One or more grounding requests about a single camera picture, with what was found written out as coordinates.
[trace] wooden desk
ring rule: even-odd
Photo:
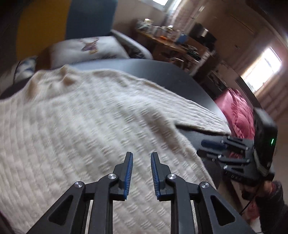
[[[185,61],[185,67],[184,71],[187,73],[190,73],[194,67],[196,67],[199,64],[199,61],[195,60],[192,56],[188,54],[184,54],[182,56],[182,59]]]
[[[164,45],[165,47],[167,47],[169,50],[173,50],[173,51],[176,51],[176,52],[179,52],[179,53],[182,53],[182,54],[186,54],[187,53],[187,50],[184,49],[182,46],[179,46],[179,45],[176,45],[174,42],[172,41],[166,41],[166,40],[162,40],[160,38],[156,38],[148,33],[145,33],[143,31],[140,31],[140,30],[136,30],[136,32],[140,35],[143,35],[153,41],[155,41],[156,43],[159,43],[159,44],[162,44]]]

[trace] chair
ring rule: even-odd
[[[66,40],[113,35],[128,50],[131,58],[153,59],[145,47],[112,29],[117,3],[118,0],[72,0]]]
[[[113,35],[131,58],[153,59],[142,45],[112,30],[118,0],[16,1],[0,19],[0,73],[68,39]]]

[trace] knitted blanket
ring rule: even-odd
[[[0,210],[27,232],[75,181],[98,181],[131,151],[130,193],[114,202],[114,233],[169,233],[170,203],[154,194],[151,152],[188,182],[213,184],[175,125],[230,134],[214,113],[145,79],[39,71],[0,102]]]

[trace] pillow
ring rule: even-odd
[[[0,76],[0,94],[8,87],[30,78],[35,73],[37,56],[32,56],[15,63]]]
[[[215,103],[227,118],[233,136],[254,139],[253,112],[237,89],[227,89]]]
[[[50,47],[51,69],[94,59],[130,58],[113,36],[71,39]]]

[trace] wall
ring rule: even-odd
[[[118,0],[113,28],[131,36],[137,19],[149,18],[161,26],[166,14],[139,0]]]
[[[276,143],[273,165],[276,171],[275,180],[282,183],[284,190],[284,201],[288,204],[288,109],[276,120],[278,126],[278,137]]]
[[[270,82],[274,87],[261,91],[257,99],[270,116],[277,119],[288,107],[288,52],[278,39],[272,41],[271,47],[279,56],[282,68]]]
[[[241,0],[210,0],[196,22],[217,38],[216,51],[228,64],[249,47],[264,26],[261,17]]]

